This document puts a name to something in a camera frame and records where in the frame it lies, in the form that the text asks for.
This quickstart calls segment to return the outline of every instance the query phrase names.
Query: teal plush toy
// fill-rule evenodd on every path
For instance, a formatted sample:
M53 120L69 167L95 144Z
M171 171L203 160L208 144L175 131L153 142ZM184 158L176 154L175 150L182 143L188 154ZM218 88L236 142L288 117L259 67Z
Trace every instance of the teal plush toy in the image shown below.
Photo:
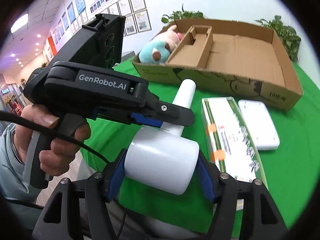
M170 46L165 41L152 40L142 48L139 53L141 63L159 65L167 61L169 58Z

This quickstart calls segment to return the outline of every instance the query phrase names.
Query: product box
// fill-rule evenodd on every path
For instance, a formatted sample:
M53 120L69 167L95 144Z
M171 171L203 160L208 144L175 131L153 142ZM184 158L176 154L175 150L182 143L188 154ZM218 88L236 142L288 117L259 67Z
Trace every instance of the product box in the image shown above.
M202 120L209 161L236 180L261 179L268 188L261 159L233 97L203 98ZM243 208L238 201L237 210Z
M276 33L257 25L212 19L176 24L184 35L165 65L132 63L142 78L179 85L192 79L211 90L275 106L292 108L303 95L292 63Z

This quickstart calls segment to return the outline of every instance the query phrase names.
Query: green tablecloth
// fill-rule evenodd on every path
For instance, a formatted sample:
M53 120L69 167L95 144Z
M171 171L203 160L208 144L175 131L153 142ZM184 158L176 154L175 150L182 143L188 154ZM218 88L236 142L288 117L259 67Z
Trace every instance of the green tablecloth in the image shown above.
M304 95L289 112L269 109L280 137L275 151L261 151L260 157L267 177L269 191L287 226L294 223L316 184L320 168L320 90L310 78L294 65L303 86ZM138 76L133 65L126 61L116 71ZM149 89L162 101L172 102L178 87L150 83ZM207 156L204 128L201 120L201 99L223 96L214 92L196 90L191 109L195 123L186 127L183 137L197 141ZM139 130L137 125L124 125L106 120L89 120L92 136L85 143L113 161L122 148L128 148ZM85 161L97 171L105 163L96 156L81 150ZM125 178L120 189L120 203L138 213L193 231L207 232L212 220L212 206L204 198L196 175L182 195L173 195ZM241 227L242 211L237 212L233 236Z

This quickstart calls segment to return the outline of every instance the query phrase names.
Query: hand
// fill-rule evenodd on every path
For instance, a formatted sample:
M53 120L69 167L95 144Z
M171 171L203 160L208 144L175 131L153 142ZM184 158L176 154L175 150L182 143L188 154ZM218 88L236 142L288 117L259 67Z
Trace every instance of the hand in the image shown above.
M54 128L58 123L58 117L53 116L45 106L28 105L21 114L21 117L33 121L48 128ZM13 143L16 147L18 158L25 163L32 130L16 125ZM75 132L75 139L84 141L91 135L88 124L80 126ZM43 150L39 154L40 167L43 171L52 176L60 176L69 170L69 164L75 159L79 146L68 143L59 138L51 142L51 150Z

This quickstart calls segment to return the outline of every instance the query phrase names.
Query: stuffed toy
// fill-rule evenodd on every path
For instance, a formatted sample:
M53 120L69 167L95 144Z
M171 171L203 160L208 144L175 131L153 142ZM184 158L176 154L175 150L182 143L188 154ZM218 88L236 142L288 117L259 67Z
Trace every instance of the stuffed toy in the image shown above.
M176 33L174 31L176 28L176 25L170 26L167 31L160 33L156 37L154 37L153 41L165 41L170 46L170 52L173 52L173 50L178 45L179 41L182 40L181 33Z
M165 41L152 40L139 53L141 63L164 65L170 56L169 44Z
M167 61L171 52L177 47L179 41L182 40L181 33L174 30L176 25L172 25L163 33L154 37L139 53L141 63L145 64L162 64Z

